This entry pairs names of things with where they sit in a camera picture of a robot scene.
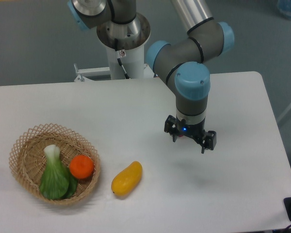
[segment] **blue object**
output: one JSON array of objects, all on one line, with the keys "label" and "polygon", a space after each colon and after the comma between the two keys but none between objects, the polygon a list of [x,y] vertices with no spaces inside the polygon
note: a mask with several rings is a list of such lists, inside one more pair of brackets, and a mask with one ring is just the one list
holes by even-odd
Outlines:
[{"label": "blue object", "polygon": [[76,12],[76,10],[74,9],[74,7],[72,6],[72,3],[71,1],[69,1],[67,3],[74,19],[76,20],[76,22],[78,23],[78,26],[79,28],[82,30],[82,31],[86,31],[86,30],[89,30],[89,28],[85,25],[85,23],[82,21],[82,19],[80,18],[80,16],[78,15],[78,13]]},{"label": "blue object", "polygon": [[225,53],[226,51],[229,51],[234,47],[235,44],[235,36],[233,29],[225,22],[220,22],[220,26],[223,29],[223,34],[224,34],[224,45],[223,45],[223,50],[222,53]]},{"label": "blue object", "polygon": [[145,61],[146,63],[148,63],[148,65],[153,70],[153,72],[154,72],[153,66],[154,66],[155,58],[165,45],[170,45],[170,44],[164,40],[159,40],[155,42],[153,45],[151,45],[146,53]]},{"label": "blue object", "polygon": [[189,100],[202,100],[210,91],[210,72],[197,62],[182,64],[175,75],[178,92]]},{"label": "blue object", "polygon": [[291,20],[291,0],[278,0],[277,8],[286,18]]}]

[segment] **toy fruit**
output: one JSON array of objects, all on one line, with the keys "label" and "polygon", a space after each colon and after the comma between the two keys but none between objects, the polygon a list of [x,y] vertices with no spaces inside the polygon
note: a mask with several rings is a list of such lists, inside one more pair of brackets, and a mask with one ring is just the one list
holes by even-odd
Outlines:
[{"label": "toy fruit", "polygon": [[134,161],[113,179],[111,190],[117,196],[125,196],[137,186],[141,177],[142,166],[139,162]]},{"label": "toy fruit", "polygon": [[69,165],[71,174],[77,179],[85,179],[94,171],[95,165],[93,160],[83,154],[74,157]]}]

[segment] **light blue joint cap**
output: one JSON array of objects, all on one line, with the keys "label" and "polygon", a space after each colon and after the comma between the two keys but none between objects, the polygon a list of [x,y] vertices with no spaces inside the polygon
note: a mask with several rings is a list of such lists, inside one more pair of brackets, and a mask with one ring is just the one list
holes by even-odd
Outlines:
[{"label": "light blue joint cap", "polygon": [[235,36],[233,29],[225,22],[220,22],[220,26],[223,29],[223,34],[224,34],[224,45],[223,45],[223,50],[222,53],[229,51],[234,47],[235,44]]},{"label": "light blue joint cap", "polygon": [[159,54],[160,50],[165,45],[169,45],[169,43],[164,41],[164,40],[159,40],[159,41],[155,42],[153,45],[151,45],[150,48],[148,49],[146,56],[145,56],[145,61],[146,61],[146,63],[148,63],[148,65],[150,66],[150,68],[152,70],[154,67],[154,62],[155,62],[155,58],[157,57],[157,54]]},{"label": "light blue joint cap", "polygon": [[202,100],[210,91],[210,72],[197,62],[182,64],[175,75],[178,92],[189,100]]},{"label": "light blue joint cap", "polygon": [[81,31],[86,31],[89,30],[89,28],[85,25],[85,23],[82,21],[82,19],[80,18],[80,16],[78,15],[78,13],[76,12],[76,10],[74,9],[74,7],[72,6],[71,1],[69,1],[67,3],[74,19],[76,20],[76,22],[78,23],[79,28],[81,29]]}]

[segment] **gray floor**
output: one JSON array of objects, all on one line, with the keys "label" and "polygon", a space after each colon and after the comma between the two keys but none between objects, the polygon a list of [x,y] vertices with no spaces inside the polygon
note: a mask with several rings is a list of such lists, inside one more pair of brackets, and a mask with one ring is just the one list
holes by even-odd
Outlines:
[{"label": "gray floor", "polygon": [[[79,68],[108,65],[96,31],[81,32],[66,2],[0,2],[0,85],[72,82],[74,63]],[[217,21],[232,26],[236,44],[233,51],[206,65],[211,73],[262,74],[278,117],[291,102],[291,21],[277,11],[276,0],[207,3]],[[186,38],[170,0],[137,0],[137,8],[151,24],[145,49],[157,40],[173,44]],[[291,163],[291,119],[280,132]]]}]

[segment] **robotic arm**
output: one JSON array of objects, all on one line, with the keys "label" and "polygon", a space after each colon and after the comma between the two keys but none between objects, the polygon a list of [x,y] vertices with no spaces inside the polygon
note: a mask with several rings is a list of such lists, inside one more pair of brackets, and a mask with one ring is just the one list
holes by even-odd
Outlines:
[{"label": "robotic arm", "polygon": [[[202,63],[230,50],[234,33],[226,23],[214,21],[205,0],[171,1],[188,38],[176,45],[155,42],[146,54],[146,62],[176,96],[176,117],[167,118],[164,131],[172,135],[174,142],[182,135],[192,138],[204,153],[214,149],[216,132],[204,130],[210,73]],[[68,5],[81,28],[98,26],[99,39],[114,51],[113,56],[107,52],[110,70],[115,70],[111,76],[137,77],[143,73],[144,54],[139,56],[140,62],[133,52],[139,47],[143,49],[150,26],[146,18],[136,13],[136,0],[71,0]],[[135,63],[125,63],[127,57]]]}]

